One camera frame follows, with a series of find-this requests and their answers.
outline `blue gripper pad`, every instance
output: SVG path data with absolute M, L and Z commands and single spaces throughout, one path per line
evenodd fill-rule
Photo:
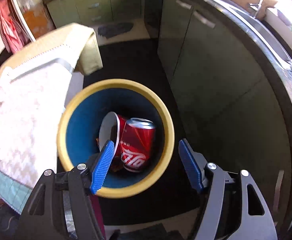
M 96 194 L 97 190 L 103 186 L 110 163 L 115 154 L 114 149 L 114 143 L 112 141 L 108 141 L 100 153 L 100 158 L 92 172 L 92 184 L 90 186 L 90 190 L 93 194 Z
M 197 190 L 198 194 L 201 193 L 201 191 L 204 189 L 204 185 L 202 183 L 203 178 L 201 170 L 195 161 L 195 158 L 193 157 L 193 154 L 200 153 L 194 152 L 185 139 L 179 141 L 178 152 L 191 187 Z

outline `trash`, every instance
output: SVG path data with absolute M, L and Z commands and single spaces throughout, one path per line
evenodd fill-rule
M 127 120 L 115 112 L 109 112 L 102 120 L 96 141 L 99 149 L 107 140 L 114 142 L 111 171 L 116 172 L 124 167 L 128 171 L 140 172 L 151 157 L 154 135 L 153 122 L 142 118 Z

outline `teal cloth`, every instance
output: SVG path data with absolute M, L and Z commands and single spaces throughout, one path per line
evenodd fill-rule
M 22 213 L 31 191 L 0 171 L 0 197 L 17 213 Z

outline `floor mat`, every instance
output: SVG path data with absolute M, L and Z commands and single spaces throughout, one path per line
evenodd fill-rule
M 117 23 L 117 24 L 107 24 L 98 27 L 98 35 L 104 36 L 109 39 L 119 34 L 129 32 L 134 26 L 134 23 Z
M 178 155 L 185 137 L 178 108 L 157 55 L 156 40 L 126 41 L 99 47 L 103 68 L 84 77 L 84 87 L 97 81 L 123 78 L 155 92 L 167 106 L 175 128 L 175 148 L 165 173 L 146 191 L 129 198 L 100 198 L 105 225 L 130 225 L 172 217 L 196 208 L 199 200 L 191 189 Z

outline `red striped towel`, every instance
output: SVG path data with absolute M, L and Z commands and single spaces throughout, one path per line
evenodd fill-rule
M 24 30 L 11 17 L 7 0 L 0 0 L 0 34 L 8 52 L 18 52 L 28 41 Z

